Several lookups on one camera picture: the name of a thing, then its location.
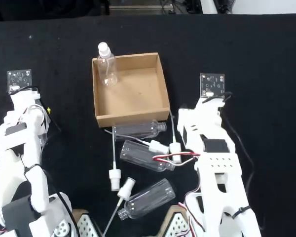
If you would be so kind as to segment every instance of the open cardboard box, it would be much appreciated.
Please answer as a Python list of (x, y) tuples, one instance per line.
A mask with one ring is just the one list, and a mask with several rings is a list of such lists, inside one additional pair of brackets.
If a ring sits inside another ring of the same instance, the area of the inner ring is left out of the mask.
[(158, 53), (116, 57), (118, 83), (104, 86), (92, 60), (95, 116), (99, 127), (166, 120), (170, 112)]

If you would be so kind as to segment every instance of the white robotic arm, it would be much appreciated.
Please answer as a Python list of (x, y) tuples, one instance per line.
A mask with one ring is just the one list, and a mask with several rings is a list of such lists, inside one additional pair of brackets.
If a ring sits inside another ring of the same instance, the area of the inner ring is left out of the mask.
[[(47, 178), (40, 167), (50, 120), (39, 92), (31, 87), (31, 73), (8, 73), (8, 84), (13, 80), (8, 90), (14, 110), (7, 112), (0, 125), (0, 224), (5, 227), (2, 236), (74, 237), (74, 224), (59, 196), (49, 196)], [(26, 180), (31, 184), (30, 198), (11, 202), (18, 186)], [(60, 195), (71, 211), (68, 197)], [(56, 228), (60, 223), (64, 226), (61, 233)]]
[(201, 77), (201, 97), (195, 109), (179, 109), (178, 131), (185, 148), (201, 154), (194, 166), (201, 191), (186, 195), (187, 215), (197, 237), (260, 237), (235, 145), (221, 127), (219, 108), (224, 106), (224, 96), (215, 89), (224, 87), (222, 77), (206, 75), (203, 83)]

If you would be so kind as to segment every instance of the white spray nozzle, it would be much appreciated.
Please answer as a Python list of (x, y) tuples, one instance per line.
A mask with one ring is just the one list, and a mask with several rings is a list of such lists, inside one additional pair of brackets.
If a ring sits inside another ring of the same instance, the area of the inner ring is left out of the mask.
[(119, 190), (119, 181), (120, 181), (120, 169), (110, 169), (109, 176), (111, 180), (111, 190)]
[(123, 187), (121, 187), (118, 191), (117, 196), (124, 199), (125, 201), (128, 201), (135, 183), (136, 181), (134, 179), (127, 178)]
[(98, 45), (99, 49), (99, 55), (101, 58), (109, 58), (111, 55), (110, 47), (108, 47), (108, 44), (105, 42), (101, 42)]
[(155, 140), (151, 140), (150, 144), (149, 144), (149, 150), (151, 152), (160, 152), (163, 154), (168, 154), (169, 153), (169, 147), (162, 145), (160, 142), (155, 141)]
[[(170, 152), (172, 154), (175, 153), (180, 153), (181, 152), (181, 144), (180, 142), (173, 142), (170, 144)], [(182, 160), (181, 160), (181, 155), (174, 155), (172, 156), (172, 161), (175, 164), (181, 164)]]

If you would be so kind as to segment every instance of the plastic bottle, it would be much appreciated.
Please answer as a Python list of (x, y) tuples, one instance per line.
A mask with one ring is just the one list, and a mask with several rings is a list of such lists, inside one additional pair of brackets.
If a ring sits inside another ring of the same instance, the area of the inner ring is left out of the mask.
[(152, 138), (156, 137), (159, 132), (167, 130), (167, 124), (165, 122), (157, 122), (153, 120), (152, 122), (138, 124), (117, 125), (113, 127), (113, 130), (116, 134), (116, 141), (125, 140), (125, 137), (122, 137), (122, 135), (136, 138)]
[(97, 58), (99, 78), (103, 85), (112, 86), (117, 83), (116, 58), (111, 53), (107, 43), (99, 43)]
[(159, 162), (152, 159), (153, 156), (162, 155), (149, 151), (149, 147), (137, 142), (126, 140), (120, 152), (120, 158), (132, 164), (162, 172), (166, 169), (174, 170), (175, 166), (165, 162)]
[(167, 179), (162, 179), (149, 188), (133, 195), (118, 211), (121, 220), (137, 219), (175, 198), (175, 193)]

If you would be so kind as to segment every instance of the black fabric surface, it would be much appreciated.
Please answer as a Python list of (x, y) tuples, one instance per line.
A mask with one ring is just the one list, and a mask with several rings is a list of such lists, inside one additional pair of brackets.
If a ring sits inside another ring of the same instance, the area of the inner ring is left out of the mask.
[[(196, 105), (200, 72), (225, 73), (226, 90), (234, 96), (224, 111), (256, 165), (249, 202), (261, 224), (265, 217), (263, 236), (296, 236), (296, 15), (0, 23), (0, 124), (12, 109), (6, 71), (32, 69), (34, 84), (63, 129), (46, 147), (42, 164), (73, 208), (89, 210), (103, 230), (117, 197), (108, 178), (111, 136), (94, 118), (91, 59), (101, 41), (115, 55), (158, 52), (174, 114), (181, 104)], [(158, 138), (170, 143), (171, 137), (168, 129)], [(236, 147), (245, 181), (250, 165)], [(161, 173), (125, 162), (118, 166), (122, 183), (128, 176), (137, 181), (133, 193), (167, 178), (177, 197), (138, 220), (116, 217), (109, 237), (155, 235), (169, 206), (197, 185), (192, 164)]]

